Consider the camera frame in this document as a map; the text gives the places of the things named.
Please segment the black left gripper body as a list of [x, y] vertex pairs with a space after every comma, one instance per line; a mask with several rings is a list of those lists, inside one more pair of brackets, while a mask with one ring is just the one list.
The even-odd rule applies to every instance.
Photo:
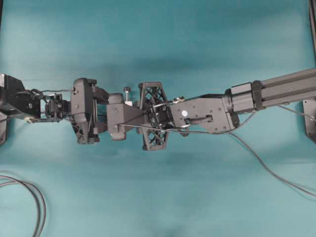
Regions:
[[99, 134], [107, 130], [107, 123], [98, 120], [97, 106], [107, 105], [109, 94], [96, 84], [95, 79], [79, 78], [74, 81], [71, 124], [81, 145], [99, 142]]

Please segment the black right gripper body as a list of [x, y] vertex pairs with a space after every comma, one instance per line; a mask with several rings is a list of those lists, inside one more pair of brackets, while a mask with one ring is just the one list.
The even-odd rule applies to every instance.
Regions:
[[137, 131], [143, 135], [143, 150], [157, 151], [166, 148], [171, 128], [170, 109], [161, 82], [143, 82], [140, 90], [139, 109], [145, 112], [142, 128]]

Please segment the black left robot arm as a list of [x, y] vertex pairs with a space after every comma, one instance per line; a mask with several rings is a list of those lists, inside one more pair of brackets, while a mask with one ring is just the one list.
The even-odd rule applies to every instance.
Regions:
[[28, 123], [67, 120], [79, 144], [99, 142], [99, 134], [107, 131], [107, 117], [98, 118], [98, 105], [107, 105], [109, 94], [94, 79], [79, 78], [69, 90], [69, 101], [62, 90], [27, 90], [21, 80], [6, 74], [0, 76], [0, 114], [2, 122], [23, 119]]

